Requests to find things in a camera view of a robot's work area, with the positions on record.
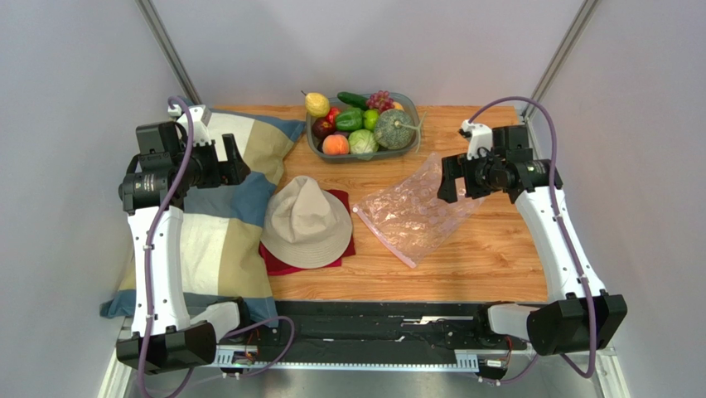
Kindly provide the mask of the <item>clear zip top bag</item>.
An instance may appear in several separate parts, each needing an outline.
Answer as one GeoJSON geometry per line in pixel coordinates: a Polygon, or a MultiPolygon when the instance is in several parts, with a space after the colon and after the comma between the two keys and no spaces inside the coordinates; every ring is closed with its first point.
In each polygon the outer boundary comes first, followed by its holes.
{"type": "Polygon", "coordinates": [[[413,174],[363,197],[351,208],[383,246],[414,269],[453,234],[483,203],[466,198],[437,198],[442,179],[441,156],[432,153],[413,174]]]}

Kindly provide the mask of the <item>yellow pear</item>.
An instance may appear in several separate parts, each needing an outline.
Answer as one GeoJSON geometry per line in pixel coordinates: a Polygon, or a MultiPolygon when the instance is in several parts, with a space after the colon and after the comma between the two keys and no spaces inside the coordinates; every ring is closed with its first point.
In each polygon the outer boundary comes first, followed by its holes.
{"type": "Polygon", "coordinates": [[[323,118],[329,114],[331,105],[325,95],[317,92],[305,92],[303,90],[301,93],[304,95],[304,107],[309,115],[313,118],[323,118]]]}

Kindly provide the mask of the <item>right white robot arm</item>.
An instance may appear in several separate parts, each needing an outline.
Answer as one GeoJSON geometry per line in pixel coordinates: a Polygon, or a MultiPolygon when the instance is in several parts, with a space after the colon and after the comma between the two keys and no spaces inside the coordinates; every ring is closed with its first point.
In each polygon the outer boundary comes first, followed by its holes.
{"type": "Polygon", "coordinates": [[[465,153],[441,161],[438,198],[458,201],[457,182],[472,199],[505,193],[529,228],[548,290],[539,307],[488,303],[479,310],[481,342],[515,337],[541,356],[602,350],[627,315],[620,294],[607,292],[590,265],[568,214],[563,183],[548,159],[537,159],[523,125],[492,129],[462,123],[465,153]]]}

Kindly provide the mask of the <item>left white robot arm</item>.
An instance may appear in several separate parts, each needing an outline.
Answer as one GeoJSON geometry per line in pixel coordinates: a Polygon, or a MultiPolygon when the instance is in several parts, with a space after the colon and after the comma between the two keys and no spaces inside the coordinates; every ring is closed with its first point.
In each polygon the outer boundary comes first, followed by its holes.
{"type": "Polygon", "coordinates": [[[215,140],[197,138],[177,122],[137,127],[139,152],[126,170],[118,194],[133,236],[136,298],[130,337],[116,342],[120,362],[147,374],[198,366],[215,360],[218,343],[239,326],[241,299],[187,312],[181,278],[180,238],[189,189],[239,185],[250,169],[235,137],[222,137],[225,160],[215,140]]]}

